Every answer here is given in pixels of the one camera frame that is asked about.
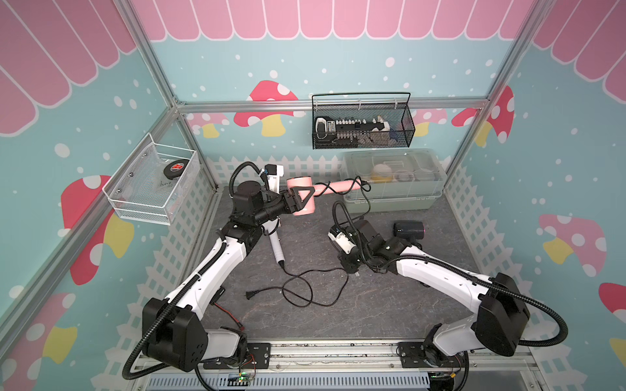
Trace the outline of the black magenta hair dryer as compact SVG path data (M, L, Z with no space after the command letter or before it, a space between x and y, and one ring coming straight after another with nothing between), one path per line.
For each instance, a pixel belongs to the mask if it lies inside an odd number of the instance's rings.
M393 226L393 235L406 240L422 240L425 237L425 225L416 220L396 221Z

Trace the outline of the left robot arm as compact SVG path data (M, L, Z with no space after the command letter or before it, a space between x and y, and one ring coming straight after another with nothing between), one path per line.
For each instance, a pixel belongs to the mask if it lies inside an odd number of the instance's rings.
M260 169L251 161L235 169L228 183L233 209L227 224L218 231L210 253L178 288L143 307L142 337L122 368L123 379L136 380L167 367L198 371L209 358L243 354L242 332L207 331L201 320L228 275L262 237L269 238L278 265L285 265L279 218L305 212L316 189L308 177L290 179L281 189L281 172L276 165Z

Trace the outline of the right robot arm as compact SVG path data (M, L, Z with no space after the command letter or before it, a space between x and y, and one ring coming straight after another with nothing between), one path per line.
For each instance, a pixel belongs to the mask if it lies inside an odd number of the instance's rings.
M346 215L345 222L339 216ZM395 222L393 236L384 239L364 218L353 218L337 201L329 239L339 252L342 267L355 273L360 266L371 271L417 280L461 303L471 314L453 324L435 324L420 347L420 357L437 368L458 355L486 349L511 357L519 346L551 347L564 342L569 329L564 318L549 306L520 293L508 275L494 277L464 270L426 253L420 244L425 226L416 220ZM523 333L536 308L556 322L559 330L544 340L525 340Z

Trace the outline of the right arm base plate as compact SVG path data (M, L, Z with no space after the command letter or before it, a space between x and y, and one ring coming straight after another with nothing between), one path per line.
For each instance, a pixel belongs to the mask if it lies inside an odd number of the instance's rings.
M463 359L457 356L445 356L435 347L425 347L421 341L405 341L397 344L396 353L402 368L464 368Z

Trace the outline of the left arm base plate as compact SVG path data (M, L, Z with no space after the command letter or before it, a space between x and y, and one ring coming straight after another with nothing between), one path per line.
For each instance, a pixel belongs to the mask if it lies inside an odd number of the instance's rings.
M254 369L269 368L272 345L270 343L248 343L246 348L236 351L229 358L213 358L202 363L207 370L239 370L254 371Z

